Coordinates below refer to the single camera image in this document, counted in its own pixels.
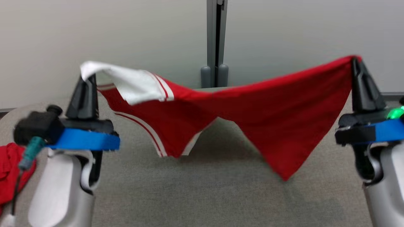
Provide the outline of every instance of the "green light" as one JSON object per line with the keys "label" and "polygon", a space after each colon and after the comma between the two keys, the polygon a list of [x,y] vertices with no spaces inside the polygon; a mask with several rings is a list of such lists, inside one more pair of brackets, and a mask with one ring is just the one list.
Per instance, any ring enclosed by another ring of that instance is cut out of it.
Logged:
{"label": "green light", "polygon": [[404,106],[390,110],[387,119],[398,119],[404,114]]}

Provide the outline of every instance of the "red cloth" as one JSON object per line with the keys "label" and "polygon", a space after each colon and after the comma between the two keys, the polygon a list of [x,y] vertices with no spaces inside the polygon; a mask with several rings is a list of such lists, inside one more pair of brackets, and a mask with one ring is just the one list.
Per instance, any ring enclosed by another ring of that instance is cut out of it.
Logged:
{"label": "red cloth", "polygon": [[[13,199],[15,183],[19,174],[18,163],[21,160],[25,148],[15,143],[9,143],[0,147],[0,215],[3,204]],[[29,171],[25,171],[21,177],[18,190],[21,191],[29,178],[34,173],[36,161]]]}
{"label": "red cloth", "polygon": [[118,89],[104,85],[99,90],[117,115],[143,126],[161,156],[181,156],[205,127],[221,117],[235,122],[273,170],[288,180],[341,112],[351,90],[352,57],[215,93],[152,75],[164,89],[165,100],[136,105],[122,98],[118,84]]}

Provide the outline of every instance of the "white partition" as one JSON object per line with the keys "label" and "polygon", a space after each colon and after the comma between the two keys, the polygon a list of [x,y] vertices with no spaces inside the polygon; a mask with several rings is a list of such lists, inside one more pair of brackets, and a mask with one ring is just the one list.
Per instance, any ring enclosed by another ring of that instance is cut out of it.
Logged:
{"label": "white partition", "polygon": [[402,0],[228,0],[228,85],[359,54],[382,92],[403,92],[403,6]]}
{"label": "white partition", "polygon": [[206,1],[3,1],[0,34],[0,109],[70,96],[85,60],[200,88]]}

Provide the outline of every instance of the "towel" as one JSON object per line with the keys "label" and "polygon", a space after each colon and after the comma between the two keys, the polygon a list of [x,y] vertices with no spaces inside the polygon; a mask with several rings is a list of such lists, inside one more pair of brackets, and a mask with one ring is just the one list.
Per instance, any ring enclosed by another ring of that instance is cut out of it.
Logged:
{"label": "towel", "polygon": [[147,131],[159,156],[189,154],[201,132],[220,117],[235,122],[286,181],[345,105],[353,57],[214,93],[195,91],[145,70],[94,61],[81,65],[81,75],[84,80],[97,72],[109,75],[112,83],[97,89],[116,115]]}
{"label": "towel", "polygon": [[[2,206],[13,199],[15,183],[20,170],[18,163],[22,158],[25,148],[15,143],[9,143],[0,147],[0,215]],[[25,171],[21,176],[18,191],[26,185],[36,168],[36,161],[32,164],[30,170]]]}

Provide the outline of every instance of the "black cable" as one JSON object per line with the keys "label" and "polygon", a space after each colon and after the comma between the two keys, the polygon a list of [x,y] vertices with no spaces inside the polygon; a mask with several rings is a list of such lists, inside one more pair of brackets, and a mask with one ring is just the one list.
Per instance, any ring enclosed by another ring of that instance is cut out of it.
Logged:
{"label": "black cable", "polygon": [[20,174],[18,174],[17,181],[15,182],[14,195],[13,200],[11,202],[11,215],[15,216],[15,207],[17,206],[17,195],[18,195],[18,187],[20,185],[21,176],[24,171],[20,170]]}

